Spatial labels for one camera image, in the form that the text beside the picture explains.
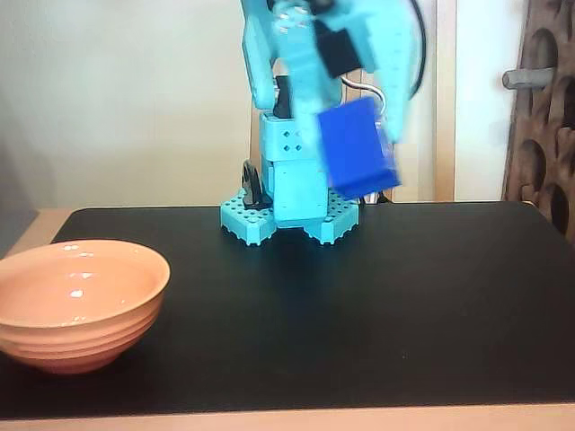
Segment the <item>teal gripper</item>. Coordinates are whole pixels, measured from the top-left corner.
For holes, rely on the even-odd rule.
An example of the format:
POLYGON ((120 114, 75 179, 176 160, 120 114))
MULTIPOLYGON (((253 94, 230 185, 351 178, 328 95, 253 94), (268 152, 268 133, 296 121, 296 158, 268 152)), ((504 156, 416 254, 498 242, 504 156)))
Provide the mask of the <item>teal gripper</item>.
POLYGON ((330 77, 358 69, 385 95, 385 131, 403 139, 414 57, 420 53, 416 1, 275 1, 274 55, 289 74, 291 108, 304 147, 319 153, 317 115, 331 104, 330 77))

